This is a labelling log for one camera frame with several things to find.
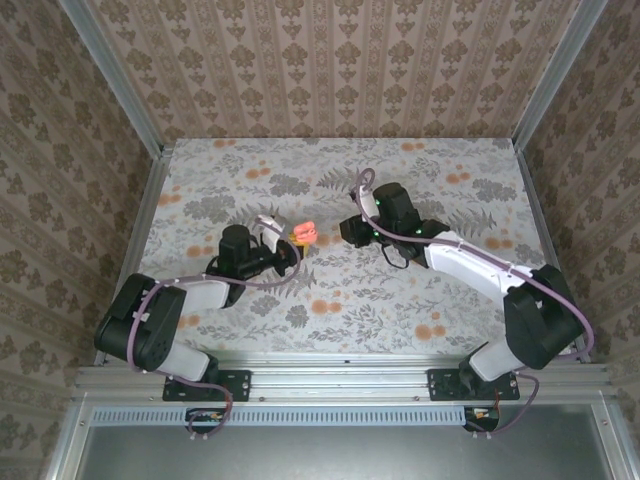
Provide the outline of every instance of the orange object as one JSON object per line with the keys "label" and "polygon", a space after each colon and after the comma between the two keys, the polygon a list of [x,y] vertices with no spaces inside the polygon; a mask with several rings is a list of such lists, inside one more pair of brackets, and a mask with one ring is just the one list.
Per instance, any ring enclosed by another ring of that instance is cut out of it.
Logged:
{"label": "orange object", "polygon": [[312,245],[318,241],[318,231],[313,222],[305,222],[293,228],[293,243],[296,245]]}

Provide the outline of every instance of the aluminum frame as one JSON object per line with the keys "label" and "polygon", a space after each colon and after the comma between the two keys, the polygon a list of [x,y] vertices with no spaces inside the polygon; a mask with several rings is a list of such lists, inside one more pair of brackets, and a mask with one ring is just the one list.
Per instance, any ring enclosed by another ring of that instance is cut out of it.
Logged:
{"label": "aluminum frame", "polygon": [[531,139],[606,5],[607,0],[587,0],[580,2],[576,8],[569,26],[513,131],[512,137],[516,150],[524,150]]}
{"label": "aluminum frame", "polygon": [[[461,357],[388,354],[285,354],[216,352],[221,368],[253,372],[252,392],[243,408],[263,407],[425,407],[469,405],[470,402],[431,402],[426,371],[456,366]],[[536,372],[541,383],[536,404],[591,405],[613,477],[638,477],[637,457],[615,404],[606,366],[553,362]],[[104,406],[175,408],[213,407],[219,402],[163,402],[164,377],[129,370],[125,362],[109,360],[102,367],[82,368],[72,394],[72,406],[54,453],[50,480],[75,478],[91,426],[93,411]],[[520,382],[522,404],[531,394]],[[490,405],[492,402],[473,402]]]}
{"label": "aluminum frame", "polygon": [[124,68],[116,58],[106,36],[100,29],[100,23],[91,12],[88,2],[60,0],[60,4],[78,31],[83,43],[87,46],[94,62],[100,68],[151,158],[159,158],[162,150],[162,133],[151,120],[144,105],[144,98],[138,95]]}

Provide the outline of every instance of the floral wallpaper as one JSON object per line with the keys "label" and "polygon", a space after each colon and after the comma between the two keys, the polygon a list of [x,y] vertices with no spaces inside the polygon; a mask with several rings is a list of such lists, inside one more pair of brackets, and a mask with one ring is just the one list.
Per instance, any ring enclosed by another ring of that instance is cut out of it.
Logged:
{"label": "floral wallpaper", "polygon": [[509,137],[579,0],[89,0],[165,143]]}
{"label": "floral wallpaper", "polygon": [[[312,220],[319,236],[290,283],[184,316],[177,339],[205,350],[464,354],[504,335],[502,306],[461,281],[414,263],[393,268],[379,245],[342,240],[338,225],[357,215],[349,191],[365,167],[375,168],[376,185],[400,182],[422,218],[509,261],[544,263],[509,139],[183,139],[143,273],[204,271],[222,230],[251,227],[260,213],[290,226]],[[267,271],[255,281],[277,278]]]}
{"label": "floral wallpaper", "polygon": [[150,159],[57,2],[0,1],[0,478],[37,478]]}
{"label": "floral wallpaper", "polygon": [[640,440],[640,2],[608,2],[526,156]]}

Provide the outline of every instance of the metal extrusion bar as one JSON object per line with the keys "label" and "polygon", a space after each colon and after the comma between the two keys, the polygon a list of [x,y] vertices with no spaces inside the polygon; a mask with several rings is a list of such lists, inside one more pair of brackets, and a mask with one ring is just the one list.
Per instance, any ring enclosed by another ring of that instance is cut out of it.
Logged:
{"label": "metal extrusion bar", "polygon": [[540,237],[540,244],[542,245],[544,259],[547,263],[559,269],[560,262],[558,262],[558,256],[556,255],[556,250],[553,246],[553,241],[551,240],[551,233],[549,232],[549,227],[547,226],[547,222],[544,218],[542,205],[540,204],[538,194],[536,193],[536,187],[533,184],[533,178],[531,177],[531,172],[529,171],[524,152],[516,150],[516,158],[518,159],[518,166],[520,167],[520,173],[522,174],[524,189],[527,192],[529,205],[531,206],[533,221],[536,224],[536,230]]}
{"label": "metal extrusion bar", "polygon": [[[394,356],[366,359],[366,356],[342,356],[340,360],[320,361],[321,357],[302,355],[285,361],[273,355],[268,359],[221,359],[220,368],[250,369],[253,372],[251,397],[247,404],[270,406],[409,406],[468,405],[468,401],[432,402],[429,399],[426,371],[451,368],[457,357]],[[613,398],[607,372],[602,365],[556,362],[535,372],[541,382],[537,402],[541,404],[593,403]],[[81,369],[72,401],[91,405],[168,405],[162,401],[164,377],[131,372],[125,365]],[[521,400],[526,401],[532,386],[520,382]],[[491,402],[474,402],[490,404]],[[190,407],[212,403],[189,402]]]}
{"label": "metal extrusion bar", "polygon": [[75,450],[82,452],[82,449],[78,447],[79,442],[77,438],[75,444],[73,443],[74,434],[78,428],[80,428],[78,425],[79,412],[80,407],[77,405],[67,409],[67,414],[60,428],[56,448],[49,462],[49,468],[45,477],[47,480],[60,480],[64,478],[63,469],[70,460],[71,452]]}
{"label": "metal extrusion bar", "polygon": [[118,283],[116,284],[116,292],[120,290],[129,275],[138,271],[144,247],[147,243],[149,230],[153,223],[153,214],[156,211],[156,205],[160,198],[164,179],[169,172],[169,163],[173,148],[165,148],[158,160],[154,160],[149,171],[149,177],[144,188],[144,194],[140,201],[140,209],[136,216],[136,221],[131,232],[129,247],[122,262]]}
{"label": "metal extrusion bar", "polygon": [[634,452],[620,406],[603,398],[591,406],[609,469],[616,480],[638,479],[638,458]]}
{"label": "metal extrusion bar", "polygon": [[123,66],[111,50],[88,3],[78,0],[60,1],[151,158],[159,158],[162,134],[149,117],[144,98],[137,94]]}
{"label": "metal extrusion bar", "polygon": [[607,0],[588,0],[578,5],[513,132],[516,150],[524,150],[531,139],[606,4]]}

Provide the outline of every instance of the gray floor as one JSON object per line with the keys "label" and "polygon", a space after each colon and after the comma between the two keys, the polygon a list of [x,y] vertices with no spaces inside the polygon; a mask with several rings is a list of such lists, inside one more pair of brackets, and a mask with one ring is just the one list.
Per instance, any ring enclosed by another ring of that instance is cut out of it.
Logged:
{"label": "gray floor", "polygon": [[590,412],[535,407],[489,441],[461,427],[228,427],[208,441],[176,427],[102,427],[78,478],[610,479]]}

